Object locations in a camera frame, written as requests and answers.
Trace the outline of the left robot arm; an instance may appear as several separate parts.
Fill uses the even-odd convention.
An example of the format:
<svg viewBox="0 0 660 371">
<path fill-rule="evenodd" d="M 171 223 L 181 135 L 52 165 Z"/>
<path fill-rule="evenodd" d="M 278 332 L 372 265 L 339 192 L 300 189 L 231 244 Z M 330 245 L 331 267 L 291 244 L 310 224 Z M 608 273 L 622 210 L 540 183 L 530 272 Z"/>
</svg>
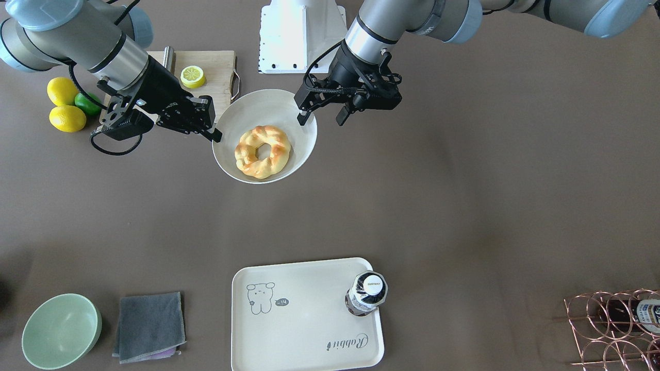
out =
<svg viewBox="0 0 660 371">
<path fill-rule="evenodd" d="M 330 103 L 342 104 L 337 124 L 365 110 L 392 110 L 402 100 L 401 76 L 389 68 L 392 50 L 406 33 L 462 44 L 480 28 L 484 15 L 508 10 L 536 16 L 600 39 L 625 31 L 658 1 L 365 1 L 336 54 L 328 76 L 306 71 L 294 96 L 299 124 Z"/>
</svg>

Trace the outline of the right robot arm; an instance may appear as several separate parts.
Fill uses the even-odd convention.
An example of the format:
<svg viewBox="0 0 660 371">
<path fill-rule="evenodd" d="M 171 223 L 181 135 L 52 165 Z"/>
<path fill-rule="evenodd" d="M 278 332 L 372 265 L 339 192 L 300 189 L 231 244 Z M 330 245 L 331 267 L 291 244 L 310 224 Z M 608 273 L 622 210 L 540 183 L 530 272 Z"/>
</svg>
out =
<svg viewBox="0 0 660 371">
<path fill-rule="evenodd" d="M 7 1 L 2 60 L 20 71 L 75 62 L 109 95 L 96 134 L 122 141 L 154 125 L 219 142 L 208 95 L 195 98 L 145 50 L 151 22 L 142 10 L 102 1 Z"/>
</svg>

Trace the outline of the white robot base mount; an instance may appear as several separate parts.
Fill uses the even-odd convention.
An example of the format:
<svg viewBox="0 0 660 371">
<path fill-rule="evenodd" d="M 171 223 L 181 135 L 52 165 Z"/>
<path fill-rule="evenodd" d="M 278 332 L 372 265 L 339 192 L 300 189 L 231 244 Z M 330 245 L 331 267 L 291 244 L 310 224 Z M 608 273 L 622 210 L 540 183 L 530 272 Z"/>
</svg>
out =
<svg viewBox="0 0 660 371">
<path fill-rule="evenodd" d="M 344 38 L 346 11 L 335 1 L 271 1 L 261 8 L 258 71 L 326 74 L 335 52 L 316 58 Z"/>
</svg>

